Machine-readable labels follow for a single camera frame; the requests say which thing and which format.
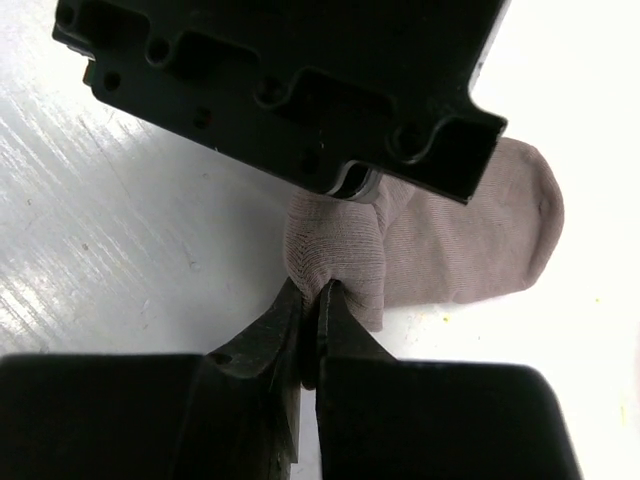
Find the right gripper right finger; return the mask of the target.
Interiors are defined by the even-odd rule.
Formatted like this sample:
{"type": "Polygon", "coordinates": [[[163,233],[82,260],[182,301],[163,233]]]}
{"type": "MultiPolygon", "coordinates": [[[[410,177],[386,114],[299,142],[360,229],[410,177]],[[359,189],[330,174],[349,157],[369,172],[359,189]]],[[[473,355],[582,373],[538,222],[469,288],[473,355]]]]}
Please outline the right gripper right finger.
{"type": "Polygon", "coordinates": [[[337,281],[318,301],[315,360],[322,477],[372,479],[382,437],[374,375],[396,360],[350,313],[337,281]]]}

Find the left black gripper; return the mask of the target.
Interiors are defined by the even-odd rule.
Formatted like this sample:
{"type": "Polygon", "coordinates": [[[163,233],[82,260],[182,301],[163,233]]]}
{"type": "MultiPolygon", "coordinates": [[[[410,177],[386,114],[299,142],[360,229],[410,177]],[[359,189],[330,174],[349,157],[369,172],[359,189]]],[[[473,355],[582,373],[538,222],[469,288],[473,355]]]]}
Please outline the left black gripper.
{"type": "Polygon", "coordinates": [[[507,122],[471,91],[505,0],[64,0],[101,102],[306,190],[473,197],[507,122]]]}

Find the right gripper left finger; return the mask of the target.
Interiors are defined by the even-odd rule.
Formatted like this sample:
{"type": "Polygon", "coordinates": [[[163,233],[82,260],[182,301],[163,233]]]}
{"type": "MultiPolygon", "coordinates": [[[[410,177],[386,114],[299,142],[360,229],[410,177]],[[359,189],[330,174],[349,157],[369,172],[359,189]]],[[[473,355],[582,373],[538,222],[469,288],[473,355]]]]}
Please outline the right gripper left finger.
{"type": "Polygon", "coordinates": [[[207,356],[207,479],[290,477],[299,451],[301,303],[287,280],[259,318],[207,356]]]}

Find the grey sock red stripes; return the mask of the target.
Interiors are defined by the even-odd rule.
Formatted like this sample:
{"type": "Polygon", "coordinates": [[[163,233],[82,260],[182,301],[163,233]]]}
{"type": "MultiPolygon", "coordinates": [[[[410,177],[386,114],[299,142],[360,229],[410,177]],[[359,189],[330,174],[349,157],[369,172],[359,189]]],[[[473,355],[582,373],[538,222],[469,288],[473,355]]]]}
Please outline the grey sock red stripes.
{"type": "Polygon", "coordinates": [[[340,281],[350,313],[372,332],[388,308],[469,304],[530,288],[564,225],[546,159],[510,138],[498,143],[466,205],[391,176],[378,191],[362,204],[296,190],[283,242],[304,309],[340,281]]]}

